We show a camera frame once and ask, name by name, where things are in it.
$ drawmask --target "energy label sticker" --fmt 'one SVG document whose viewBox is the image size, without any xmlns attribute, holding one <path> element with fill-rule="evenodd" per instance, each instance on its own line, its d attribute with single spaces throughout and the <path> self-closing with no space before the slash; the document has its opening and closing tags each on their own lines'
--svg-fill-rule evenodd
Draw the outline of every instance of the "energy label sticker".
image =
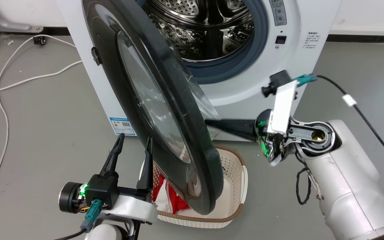
<svg viewBox="0 0 384 240">
<path fill-rule="evenodd" d="M 113 129 L 116 134 L 124 133 L 125 135 L 136 135 L 134 129 L 131 127 L 130 121 L 127 118 L 110 117 Z"/>
</svg>

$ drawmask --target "black baseboard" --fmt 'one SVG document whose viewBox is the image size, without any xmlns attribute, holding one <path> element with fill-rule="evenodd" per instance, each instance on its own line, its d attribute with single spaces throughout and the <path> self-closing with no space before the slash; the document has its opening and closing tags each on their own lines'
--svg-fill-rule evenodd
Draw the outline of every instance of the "black baseboard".
<svg viewBox="0 0 384 240">
<path fill-rule="evenodd" d="M 44 27 L 44 30 L 42 32 L 0 32 L 4 35 L 38 35 L 38 34 L 45 34 L 50 36 L 70 36 L 69 30 L 67 27 Z"/>
<path fill-rule="evenodd" d="M 384 36 L 329 34 L 327 42 L 341 43 L 384 43 Z"/>
<path fill-rule="evenodd" d="M 0 32 L 5 35 L 38 35 L 46 34 L 50 36 L 70 36 L 67 27 L 44 27 L 40 33 L 28 32 Z M 373 35 L 338 35 L 329 34 L 327 42 L 343 42 L 343 43 L 384 43 L 384 36 Z"/>
</svg>

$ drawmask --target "white wall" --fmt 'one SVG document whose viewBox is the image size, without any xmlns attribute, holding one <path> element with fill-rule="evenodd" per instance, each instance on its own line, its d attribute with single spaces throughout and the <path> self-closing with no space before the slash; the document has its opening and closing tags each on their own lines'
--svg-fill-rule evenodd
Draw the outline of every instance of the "white wall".
<svg viewBox="0 0 384 240">
<path fill-rule="evenodd" d="M 55 0 L 0 0 L 0 11 L 19 23 L 66 26 Z M 384 0 L 343 0 L 331 33 L 384 35 Z"/>
<path fill-rule="evenodd" d="M 12 22 L 66 26 L 56 0 L 0 0 L 0 12 Z"/>
<path fill-rule="evenodd" d="M 331 33 L 384 35 L 384 0 L 343 0 Z"/>
</svg>

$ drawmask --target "stainless steel drum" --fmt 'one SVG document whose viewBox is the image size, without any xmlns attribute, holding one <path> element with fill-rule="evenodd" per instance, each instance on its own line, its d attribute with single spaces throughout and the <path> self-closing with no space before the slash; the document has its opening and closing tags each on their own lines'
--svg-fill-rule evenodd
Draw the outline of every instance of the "stainless steel drum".
<svg viewBox="0 0 384 240">
<path fill-rule="evenodd" d="M 143 10 L 189 62 L 222 59 L 254 31 L 250 12 L 237 0 L 147 0 Z"/>
</svg>

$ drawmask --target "gray floor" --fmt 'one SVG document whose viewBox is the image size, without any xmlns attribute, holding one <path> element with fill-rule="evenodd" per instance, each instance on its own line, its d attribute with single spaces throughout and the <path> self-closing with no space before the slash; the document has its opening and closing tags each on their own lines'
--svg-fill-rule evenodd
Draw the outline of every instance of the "gray floor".
<svg viewBox="0 0 384 240">
<path fill-rule="evenodd" d="M 25 39 L 0 38 L 0 70 Z M 55 40 L 44 47 L 29 43 L 9 65 L 0 86 L 56 72 L 78 60 L 75 49 Z M 350 91 L 384 138 L 384 45 L 328 43 L 316 72 L 332 76 Z M 54 239 L 76 232 L 83 215 L 60 212 L 58 193 L 66 182 L 84 182 L 99 171 L 116 139 L 84 67 L 77 65 L 0 95 L 10 122 L 0 170 L 0 239 Z M 335 107 L 328 109 L 325 102 Z M 324 82 L 309 86 L 295 117 L 343 119 L 381 172 L 384 188 L 384 150 L 335 88 Z M 4 139 L 0 110 L 0 154 Z M 295 176 L 300 165 L 295 159 L 270 168 L 252 143 L 221 144 L 235 148 L 247 164 L 249 187 L 242 213 L 223 229 L 197 231 L 158 221 L 143 226 L 140 239 L 333 239 L 315 192 L 305 206 L 297 203 Z M 135 186 L 143 157 L 139 140 L 128 137 L 117 167 L 120 184 Z"/>
</svg>

